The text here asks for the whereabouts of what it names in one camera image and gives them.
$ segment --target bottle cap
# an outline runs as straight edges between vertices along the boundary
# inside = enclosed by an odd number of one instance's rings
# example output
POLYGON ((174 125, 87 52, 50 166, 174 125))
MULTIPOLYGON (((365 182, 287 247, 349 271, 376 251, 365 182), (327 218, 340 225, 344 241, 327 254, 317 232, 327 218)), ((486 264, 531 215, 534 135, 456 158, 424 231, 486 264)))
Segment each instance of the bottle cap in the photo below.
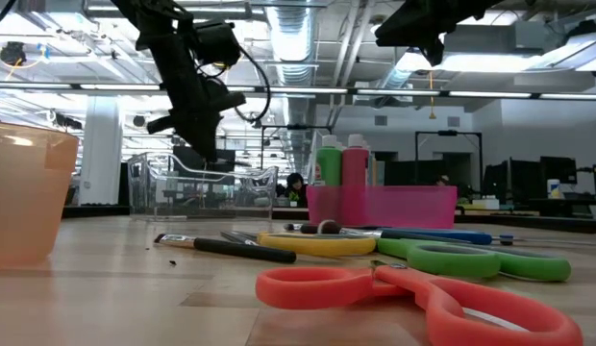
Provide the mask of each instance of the bottle cap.
POLYGON ((349 135, 349 140, 347 140, 347 146, 350 148, 361 148, 364 144, 364 138, 361 134, 351 134, 349 135))
POLYGON ((336 136, 335 135, 325 135, 321 138, 321 146, 325 147, 336 147, 336 136))

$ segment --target robotic arm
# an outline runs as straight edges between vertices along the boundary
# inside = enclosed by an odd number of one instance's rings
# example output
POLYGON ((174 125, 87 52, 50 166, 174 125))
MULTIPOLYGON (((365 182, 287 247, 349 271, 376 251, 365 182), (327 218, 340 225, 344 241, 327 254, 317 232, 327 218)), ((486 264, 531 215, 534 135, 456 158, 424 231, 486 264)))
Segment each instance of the robotic arm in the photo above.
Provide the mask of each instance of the robotic arm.
POLYGON ((193 15, 172 0, 112 2, 139 29, 136 49, 150 49, 161 74, 161 88, 172 103, 170 115, 148 123, 149 134, 174 128, 206 161, 215 162, 219 113, 246 99, 200 68, 213 62, 229 68, 241 52, 253 61, 236 41, 234 25, 221 20, 194 24, 193 15))
MULTIPOLYGON (((439 35, 452 33, 471 16, 482 19, 487 9, 503 0, 407 0, 377 31, 380 47, 416 47, 432 65, 443 61, 439 35)), ((534 0, 525 0, 530 6, 534 0)))

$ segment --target paintbrush handle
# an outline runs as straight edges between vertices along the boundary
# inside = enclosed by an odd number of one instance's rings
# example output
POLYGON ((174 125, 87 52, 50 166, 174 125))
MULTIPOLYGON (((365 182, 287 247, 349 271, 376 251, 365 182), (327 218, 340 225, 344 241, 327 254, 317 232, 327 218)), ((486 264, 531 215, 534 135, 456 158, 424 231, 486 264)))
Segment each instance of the paintbrush handle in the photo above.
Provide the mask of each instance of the paintbrush handle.
POLYGON ((294 263, 296 261, 296 254, 293 251, 237 244, 225 240, 196 238, 193 240, 193 247, 199 251, 238 256, 247 259, 271 260, 280 263, 294 263))

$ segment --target computer monitor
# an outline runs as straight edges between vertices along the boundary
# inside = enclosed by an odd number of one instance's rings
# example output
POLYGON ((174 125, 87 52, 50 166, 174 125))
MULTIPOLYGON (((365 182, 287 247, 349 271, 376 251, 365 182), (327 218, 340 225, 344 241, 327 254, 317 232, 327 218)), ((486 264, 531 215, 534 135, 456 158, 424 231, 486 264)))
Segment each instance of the computer monitor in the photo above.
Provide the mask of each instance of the computer monitor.
POLYGON ((547 197, 541 162, 509 160, 509 173, 514 204, 547 197))
POLYGON ((570 158, 541 157, 541 171, 544 180, 559 179, 562 184, 576 184, 576 160, 570 158))
POLYGON ((384 185, 414 185, 414 161, 390 161, 385 163, 384 185))
POLYGON ((502 204, 508 194, 508 161, 499 164, 489 164, 484 171, 481 186, 482 195, 495 195, 502 204))

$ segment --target orange plastic cup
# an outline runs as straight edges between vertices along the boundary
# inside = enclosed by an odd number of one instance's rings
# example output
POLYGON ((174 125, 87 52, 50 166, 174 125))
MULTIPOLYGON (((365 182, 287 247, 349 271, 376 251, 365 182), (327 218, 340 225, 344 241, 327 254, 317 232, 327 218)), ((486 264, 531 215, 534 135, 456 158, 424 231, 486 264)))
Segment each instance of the orange plastic cup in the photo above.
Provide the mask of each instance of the orange plastic cup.
POLYGON ((77 152, 75 136, 0 122, 0 267, 50 254, 77 152))

